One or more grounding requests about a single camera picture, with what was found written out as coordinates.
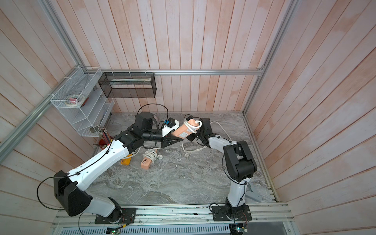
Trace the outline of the yellow power strip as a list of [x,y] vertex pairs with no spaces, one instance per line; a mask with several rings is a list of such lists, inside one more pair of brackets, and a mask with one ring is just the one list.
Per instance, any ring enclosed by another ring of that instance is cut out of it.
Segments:
[[130,162],[131,162],[132,157],[133,157],[133,155],[130,154],[130,155],[128,155],[127,157],[121,159],[120,163],[121,163],[122,165],[129,165]]

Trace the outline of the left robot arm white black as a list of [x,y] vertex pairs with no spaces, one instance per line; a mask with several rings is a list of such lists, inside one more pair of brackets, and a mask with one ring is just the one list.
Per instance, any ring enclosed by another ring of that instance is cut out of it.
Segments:
[[67,173],[61,170],[54,175],[54,195],[69,216],[87,212],[107,218],[110,223],[120,220],[122,210],[114,199],[89,194],[86,189],[108,168],[142,147],[145,141],[160,142],[161,147],[182,141],[171,134],[180,127],[177,120],[167,119],[162,128],[153,128],[155,123],[152,113],[137,114],[134,124],[116,135],[96,156]]

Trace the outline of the pink power strip front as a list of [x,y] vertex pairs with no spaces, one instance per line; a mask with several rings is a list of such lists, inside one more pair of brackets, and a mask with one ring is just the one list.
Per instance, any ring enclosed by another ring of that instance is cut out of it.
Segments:
[[148,157],[144,157],[142,162],[141,162],[141,168],[142,169],[145,169],[145,170],[148,170],[150,169],[150,166],[153,164],[153,161],[148,158]]

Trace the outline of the pink power strip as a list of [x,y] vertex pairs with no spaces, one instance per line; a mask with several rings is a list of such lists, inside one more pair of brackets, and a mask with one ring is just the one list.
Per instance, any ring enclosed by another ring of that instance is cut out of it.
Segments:
[[188,137],[191,134],[196,134],[198,129],[202,126],[200,120],[190,119],[184,120],[183,124],[171,134],[182,139]]
[[141,162],[141,168],[142,169],[145,169],[145,170],[148,170],[150,169],[150,166],[153,164],[153,161],[148,158],[148,157],[144,157],[142,162]]

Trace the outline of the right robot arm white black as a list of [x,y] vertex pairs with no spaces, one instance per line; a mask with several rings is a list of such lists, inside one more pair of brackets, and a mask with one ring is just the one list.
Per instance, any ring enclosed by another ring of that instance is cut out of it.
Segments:
[[238,219],[252,219],[249,215],[249,207],[246,205],[246,191],[251,184],[250,179],[257,171],[257,164],[253,154],[245,141],[233,142],[223,138],[212,131],[209,118],[200,118],[201,125],[190,141],[194,139],[208,147],[222,153],[222,170],[231,181],[230,191],[225,204],[211,204],[209,210],[214,221],[230,221]]

